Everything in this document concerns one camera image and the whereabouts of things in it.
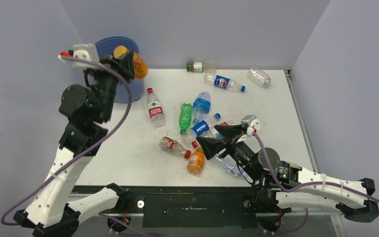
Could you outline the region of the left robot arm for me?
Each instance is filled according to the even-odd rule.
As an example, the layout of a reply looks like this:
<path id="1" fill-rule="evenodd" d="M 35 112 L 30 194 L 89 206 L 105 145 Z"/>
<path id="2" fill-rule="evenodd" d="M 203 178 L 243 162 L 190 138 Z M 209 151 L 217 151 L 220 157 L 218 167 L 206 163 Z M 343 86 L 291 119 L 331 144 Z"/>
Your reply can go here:
<path id="1" fill-rule="evenodd" d="M 102 124 L 111 119 L 117 85 L 127 85 L 135 78 L 134 53 L 107 55 L 96 61 L 67 53 L 59 58 L 78 63 L 85 74 L 94 77 L 95 84 L 74 84 L 64 90 L 59 112 L 68 124 L 55 160 L 44 183 L 30 194 L 32 203 L 14 214 L 15 223 L 32 229 L 35 237 L 70 237 L 85 220 L 109 209 L 120 213 L 127 207 L 126 190 L 114 183 L 82 199 L 68 198 L 101 144 L 113 134 Z"/>

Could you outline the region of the Pepsi English label bottle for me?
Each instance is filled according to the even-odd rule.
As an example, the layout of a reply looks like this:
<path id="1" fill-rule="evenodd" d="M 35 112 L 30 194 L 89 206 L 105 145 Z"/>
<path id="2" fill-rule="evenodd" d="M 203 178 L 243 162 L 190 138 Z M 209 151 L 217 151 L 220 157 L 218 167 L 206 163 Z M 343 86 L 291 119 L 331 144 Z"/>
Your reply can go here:
<path id="1" fill-rule="evenodd" d="M 203 132 L 209 130 L 213 125 L 216 125 L 220 119 L 221 115 L 219 113 L 207 116 L 182 134 L 183 141 L 185 143 L 191 143 Z"/>

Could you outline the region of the large crushed clear bottle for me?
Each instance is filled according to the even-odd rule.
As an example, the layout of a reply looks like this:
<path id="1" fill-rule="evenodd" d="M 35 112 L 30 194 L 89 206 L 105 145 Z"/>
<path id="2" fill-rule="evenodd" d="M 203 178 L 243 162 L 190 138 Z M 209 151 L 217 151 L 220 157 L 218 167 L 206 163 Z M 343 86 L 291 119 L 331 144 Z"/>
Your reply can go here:
<path id="1" fill-rule="evenodd" d="M 238 168 L 236 162 L 229 155 L 225 156 L 224 158 L 215 157 L 215 161 L 227 173 L 233 175 L 234 177 L 239 178 L 244 173 L 240 168 Z"/>

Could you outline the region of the orange juice bottle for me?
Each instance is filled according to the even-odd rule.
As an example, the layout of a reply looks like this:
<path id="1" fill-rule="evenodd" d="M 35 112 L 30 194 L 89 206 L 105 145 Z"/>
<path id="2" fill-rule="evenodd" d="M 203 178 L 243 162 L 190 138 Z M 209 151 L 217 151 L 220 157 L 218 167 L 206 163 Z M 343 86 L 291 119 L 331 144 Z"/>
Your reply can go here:
<path id="1" fill-rule="evenodd" d="M 205 154 L 201 147 L 190 156 L 186 165 L 187 172 L 192 175 L 200 175 L 202 173 L 205 162 Z"/>
<path id="2" fill-rule="evenodd" d="M 115 58 L 120 58 L 129 51 L 124 45 L 119 45 L 113 50 Z M 144 59 L 136 52 L 133 55 L 133 64 L 135 71 L 135 80 L 143 80 L 149 72 L 149 68 Z"/>

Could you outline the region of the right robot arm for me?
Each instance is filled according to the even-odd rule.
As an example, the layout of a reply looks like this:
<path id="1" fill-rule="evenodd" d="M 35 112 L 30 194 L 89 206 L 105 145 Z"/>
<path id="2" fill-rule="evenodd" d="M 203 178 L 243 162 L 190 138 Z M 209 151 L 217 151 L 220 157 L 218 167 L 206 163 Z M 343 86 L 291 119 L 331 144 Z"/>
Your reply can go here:
<path id="1" fill-rule="evenodd" d="M 208 160 L 231 157 L 236 167 L 261 188 L 260 207 L 312 208 L 333 211 L 346 219 L 369 223 L 379 216 L 378 203 L 372 199 L 372 179 L 346 181 L 316 173 L 298 164 L 281 161 L 277 152 L 262 147 L 254 152 L 244 141 L 256 135 L 259 121 L 239 125 L 216 125 L 220 138 L 198 136 L 197 142 Z"/>

